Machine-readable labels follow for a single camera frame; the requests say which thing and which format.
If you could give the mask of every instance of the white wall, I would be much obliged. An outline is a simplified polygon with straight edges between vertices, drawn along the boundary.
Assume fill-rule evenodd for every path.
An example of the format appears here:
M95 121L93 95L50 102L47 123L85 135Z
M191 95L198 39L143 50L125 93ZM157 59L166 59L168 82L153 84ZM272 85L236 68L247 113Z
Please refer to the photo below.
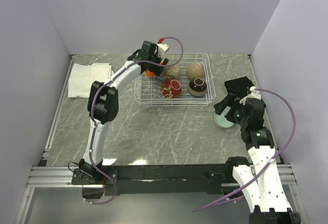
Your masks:
M188 52L252 53L280 0L41 1L70 53L128 53L163 36Z
M292 164L311 223L328 212L328 0L281 0L252 55L262 88L291 102L297 128L283 157ZM265 96L278 143L291 131L291 116Z
M0 223L42 156L68 57L39 0L0 0Z

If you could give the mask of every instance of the white wire basket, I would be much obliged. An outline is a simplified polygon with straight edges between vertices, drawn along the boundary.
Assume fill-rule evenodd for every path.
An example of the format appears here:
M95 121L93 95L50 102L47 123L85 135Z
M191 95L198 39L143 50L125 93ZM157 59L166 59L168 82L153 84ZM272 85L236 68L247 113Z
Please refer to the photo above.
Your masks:
M176 62L180 54L166 54L169 59L168 64ZM193 97L188 91L187 86L190 79L186 76L186 69L192 63L200 63L205 69L204 80L207 83L207 93L203 97ZM182 92L178 98L165 98L160 91L160 84L168 77L149 78L145 73L137 78L135 83L135 99L141 107L151 106L208 106L215 98L215 88L213 83L212 71L209 56L205 53L186 53L178 63Z

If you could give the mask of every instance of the orange object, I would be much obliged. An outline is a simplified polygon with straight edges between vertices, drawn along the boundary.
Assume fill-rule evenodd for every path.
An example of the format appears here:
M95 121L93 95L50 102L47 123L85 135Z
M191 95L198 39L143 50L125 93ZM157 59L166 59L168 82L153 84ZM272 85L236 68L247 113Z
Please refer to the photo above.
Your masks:
M146 70L146 76L149 77L149 78L151 78L151 77L154 77L155 74L153 72L149 71L149 70Z

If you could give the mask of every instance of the white towel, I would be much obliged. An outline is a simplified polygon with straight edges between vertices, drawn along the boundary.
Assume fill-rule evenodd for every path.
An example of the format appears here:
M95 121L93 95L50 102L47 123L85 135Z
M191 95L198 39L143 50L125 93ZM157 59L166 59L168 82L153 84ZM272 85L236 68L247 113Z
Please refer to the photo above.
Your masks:
M68 97L88 98L92 83L104 82L111 73L109 64L95 63L87 66L74 64L68 79Z

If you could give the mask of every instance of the red bowl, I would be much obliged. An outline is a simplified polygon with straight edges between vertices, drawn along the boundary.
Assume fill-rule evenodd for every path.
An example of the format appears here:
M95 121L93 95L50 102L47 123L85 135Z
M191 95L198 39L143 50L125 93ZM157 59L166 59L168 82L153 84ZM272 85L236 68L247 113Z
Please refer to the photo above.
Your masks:
M181 93L181 84L176 79L167 79L160 85L165 98L177 98Z

